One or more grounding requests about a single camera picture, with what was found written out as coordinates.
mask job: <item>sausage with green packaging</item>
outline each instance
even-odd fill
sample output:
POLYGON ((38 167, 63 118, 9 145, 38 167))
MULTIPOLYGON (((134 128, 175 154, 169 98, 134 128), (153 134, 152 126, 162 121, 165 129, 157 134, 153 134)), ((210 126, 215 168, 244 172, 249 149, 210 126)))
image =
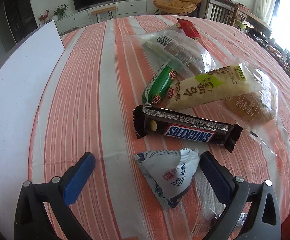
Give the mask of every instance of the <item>sausage with green packaging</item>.
POLYGON ((172 64, 178 63, 174 60, 165 62, 149 82, 142 95, 144 104, 156 105, 162 101, 176 77, 176 72, 169 67, 172 64))

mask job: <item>silver screw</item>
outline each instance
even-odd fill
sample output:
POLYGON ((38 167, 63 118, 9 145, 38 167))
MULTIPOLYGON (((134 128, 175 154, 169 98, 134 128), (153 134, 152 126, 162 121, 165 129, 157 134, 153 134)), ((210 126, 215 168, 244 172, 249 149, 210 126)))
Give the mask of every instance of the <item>silver screw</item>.
POLYGON ((28 187, 30 185, 30 181, 29 180, 26 180, 24 183, 23 183, 23 186, 24 187, 28 187))
POLYGON ((266 179, 265 184, 267 186, 272 186, 273 185, 273 183, 269 179, 266 179))
POLYGON ((239 183, 242 183, 244 181, 243 177, 241 177, 241 176, 236 176, 235 180, 239 183))
POLYGON ((51 179, 52 183, 58 183, 60 181, 60 177, 56 176, 51 179))

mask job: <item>snickers bar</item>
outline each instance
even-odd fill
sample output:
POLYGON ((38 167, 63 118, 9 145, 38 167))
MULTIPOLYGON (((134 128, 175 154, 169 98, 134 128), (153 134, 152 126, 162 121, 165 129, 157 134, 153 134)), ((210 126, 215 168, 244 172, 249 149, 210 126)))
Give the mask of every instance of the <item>snickers bar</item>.
POLYGON ((158 133, 218 144, 224 146, 230 153, 243 131, 238 124, 215 122, 153 106, 137 106, 133 115, 138 139, 149 133, 158 133))

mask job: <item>red wrapper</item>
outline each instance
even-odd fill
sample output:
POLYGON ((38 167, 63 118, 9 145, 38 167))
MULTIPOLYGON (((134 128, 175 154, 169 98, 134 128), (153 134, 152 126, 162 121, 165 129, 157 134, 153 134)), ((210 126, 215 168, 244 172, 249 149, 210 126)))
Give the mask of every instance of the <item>red wrapper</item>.
POLYGON ((194 24, 188 20, 177 19, 178 23, 182 26, 183 31, 187 37, 192 38, 193 40, 199 42, 205 49, 207 49, 204 44, 201 36, 199 35, 198 30, 194 27, 194 24))

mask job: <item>tablecloth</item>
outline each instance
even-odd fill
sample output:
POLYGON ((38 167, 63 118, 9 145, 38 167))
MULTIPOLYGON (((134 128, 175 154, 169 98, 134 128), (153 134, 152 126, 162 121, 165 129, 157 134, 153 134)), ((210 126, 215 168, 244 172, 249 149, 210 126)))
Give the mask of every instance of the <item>tablecloth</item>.
MULTIPOLYGON (((290 79, 255 41, 232 26, 199 18, 192 21, 210 36, 206 46, 218 63, 240 57, 259 66, 279 88, 278 126, 269 122, 259 135, 269 146, 244 133, 232 154, 224 148, 163 136, 136 139, 132 111, 157 66, 129 42, 127 35, 164 30, 176 16, 134 16, 87 26, 62 37, 65 52, 41 98, 33 124, 28 177, 34 183, 61 176, 86 152, 96 168, 72 212, 88 234, 98 239, 190 239, 196 224, 222 210, 198 169, 189 192, 171 210, 162 210, 133 160, 144 150, 210 150, 221 165, 248 182, 270 179, 281 220, 290 212, 290 79)), ((206 119, 234 123, 215 103, 184 111, 206 119)), ((50 208, 57 233, 63 236, 50 208)))

